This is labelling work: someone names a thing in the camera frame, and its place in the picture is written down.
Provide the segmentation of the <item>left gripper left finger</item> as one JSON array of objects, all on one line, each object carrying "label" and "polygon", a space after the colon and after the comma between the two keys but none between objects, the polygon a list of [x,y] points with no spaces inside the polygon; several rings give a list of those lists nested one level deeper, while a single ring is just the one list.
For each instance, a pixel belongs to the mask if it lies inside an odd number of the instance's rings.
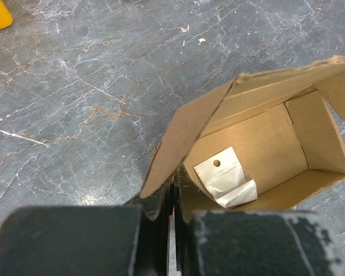
[{"label": "left gripper left finger", "polygon": [[19,208],[0,227],[0,275],[166,275],[172,194]]}]

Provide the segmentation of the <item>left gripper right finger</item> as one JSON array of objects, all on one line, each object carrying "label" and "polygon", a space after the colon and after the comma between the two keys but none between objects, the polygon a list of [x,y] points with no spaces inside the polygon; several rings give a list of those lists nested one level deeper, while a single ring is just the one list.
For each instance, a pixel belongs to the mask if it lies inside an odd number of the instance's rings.
[{"label": "left gripper right finger", "polygon": [[345,275],[340,243],[317,213],[214,207],[179,168],[174,216],[182,275]]}]

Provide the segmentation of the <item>white paper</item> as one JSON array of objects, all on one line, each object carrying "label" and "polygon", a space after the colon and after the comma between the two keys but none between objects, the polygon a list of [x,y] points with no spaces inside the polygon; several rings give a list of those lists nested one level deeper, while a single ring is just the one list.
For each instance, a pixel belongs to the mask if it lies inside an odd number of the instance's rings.
[{"label": "white paper", "polygon": [[245,175],[232,147],[194,166],[194,170],[214,201],[223,208],[258,199],[256,182]]}]

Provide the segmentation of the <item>cardboard box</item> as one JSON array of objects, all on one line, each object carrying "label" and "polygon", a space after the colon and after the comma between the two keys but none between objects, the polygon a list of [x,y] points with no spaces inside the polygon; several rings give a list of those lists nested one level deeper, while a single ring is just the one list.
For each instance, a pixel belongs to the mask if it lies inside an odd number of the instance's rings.
[{"label": "cardboard box", "polygon": [[232,147],[258,199],[233,210],[287,210],[345,178],[345,56],[240,74],[180,107],[147,172],[148,198],[184,168],[214,207],[194,166]]}]

